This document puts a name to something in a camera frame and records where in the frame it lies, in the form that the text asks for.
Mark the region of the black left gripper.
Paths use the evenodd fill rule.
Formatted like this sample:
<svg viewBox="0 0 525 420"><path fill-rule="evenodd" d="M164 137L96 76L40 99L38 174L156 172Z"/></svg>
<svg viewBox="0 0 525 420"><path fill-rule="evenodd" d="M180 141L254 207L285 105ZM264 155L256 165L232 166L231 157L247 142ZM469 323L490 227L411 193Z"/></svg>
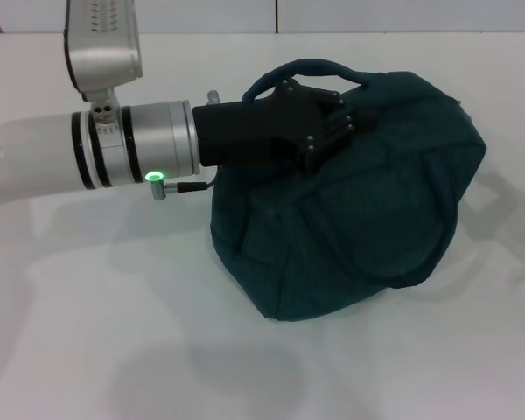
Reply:
<svg viewBox="0 0 525 420"><path fill-rule="evenodd" d="M294 80L283 81L259 100L195 107L200 163L210 167L285 159L312 175L355 131L351 115L325 125L326 115L344 107L338 91Z"/></svg>

